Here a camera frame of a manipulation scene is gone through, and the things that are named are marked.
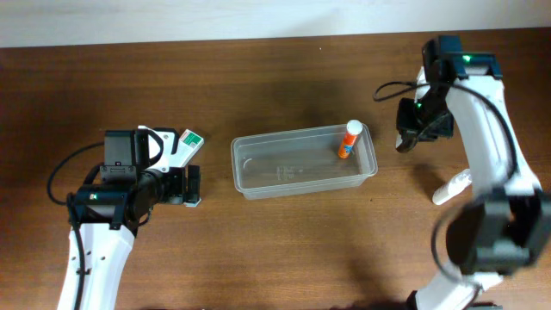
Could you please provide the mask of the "white squeeze tube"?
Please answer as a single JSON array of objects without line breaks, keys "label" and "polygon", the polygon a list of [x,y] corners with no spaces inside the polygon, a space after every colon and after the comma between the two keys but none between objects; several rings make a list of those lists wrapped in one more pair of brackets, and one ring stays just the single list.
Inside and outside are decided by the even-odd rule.
[{"label": "white squeeze tube", "polygon": [[436,205],[443,205],[451,198],[459,195],[464,189],[470,186],[471,183],[472,177],[470,170],[465,169],[438,188],[432,196],[432,202]]}]

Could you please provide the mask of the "orange white-capped tube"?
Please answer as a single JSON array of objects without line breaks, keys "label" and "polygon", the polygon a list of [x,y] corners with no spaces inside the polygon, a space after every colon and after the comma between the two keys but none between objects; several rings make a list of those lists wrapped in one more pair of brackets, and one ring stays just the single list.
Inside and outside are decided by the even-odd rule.
[{"label": "orange white-capped tube", "polygon": [[363,125],[358,120],[351,120],[346,124],[346,132],[337,152],[340,158],[346,159],[349,157],[362,130]]}]

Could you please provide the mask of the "clear plastic container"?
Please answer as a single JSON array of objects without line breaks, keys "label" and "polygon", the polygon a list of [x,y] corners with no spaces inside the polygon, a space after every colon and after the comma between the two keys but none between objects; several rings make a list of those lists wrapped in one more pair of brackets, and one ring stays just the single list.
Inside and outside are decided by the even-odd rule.
[{"label": "clear plastic container", "polygon": [[337,155],[346,126],[311,127],[232,141],[235,188],[248,200],[358,187],[378,171],[365,127],[348,158]]}]

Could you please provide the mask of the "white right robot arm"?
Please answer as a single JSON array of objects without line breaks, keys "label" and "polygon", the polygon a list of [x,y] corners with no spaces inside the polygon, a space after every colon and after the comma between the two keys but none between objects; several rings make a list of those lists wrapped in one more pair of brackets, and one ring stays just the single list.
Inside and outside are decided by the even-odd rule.
[{"label": "white right robot arm", "polygon": [[422,49],[416,96],[399,102],[396,149],[461,132],[474,198],[445,212],[447,263],[408,298],[410,309],[466,309],[485,290],[533,265],[550,238],[550,197],[529,168],[505,106],[503,74],[491,53],[466,53],[442,35]]}]

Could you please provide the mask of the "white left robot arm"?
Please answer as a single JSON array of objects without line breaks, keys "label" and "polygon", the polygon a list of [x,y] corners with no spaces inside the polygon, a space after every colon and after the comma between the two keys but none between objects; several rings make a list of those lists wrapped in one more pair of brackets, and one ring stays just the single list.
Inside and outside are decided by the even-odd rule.
[{"label": "white left robot arm", "polygon": [[196,207],[200,201],[198,165],[166,173],[142,171],[130,183],[94,180],[96,165],[75,194],[68,194],[69,257],[58,309],[113,309],[121,276],[138,230],[158,204]]}]

